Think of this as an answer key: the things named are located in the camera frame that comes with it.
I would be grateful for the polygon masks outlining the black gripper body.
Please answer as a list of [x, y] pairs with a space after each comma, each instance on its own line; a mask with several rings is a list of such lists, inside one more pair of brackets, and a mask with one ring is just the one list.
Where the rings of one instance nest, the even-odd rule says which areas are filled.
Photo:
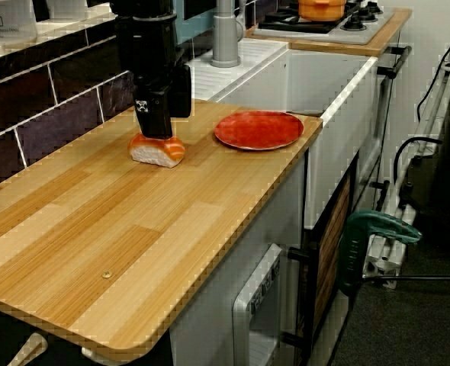
[[178, 64], [168, 72], [133, 77], [137, 115], [188, 117], [191, 113], [191, 69]]

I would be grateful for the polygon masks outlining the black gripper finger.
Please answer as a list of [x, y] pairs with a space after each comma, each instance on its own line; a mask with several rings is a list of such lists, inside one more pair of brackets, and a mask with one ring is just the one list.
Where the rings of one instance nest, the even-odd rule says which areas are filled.
[[151, 91], [136, 88], [133, 102], [140, 131], [145, 137], [158, 140], [172, 137], [168, 93], [165, 89]]

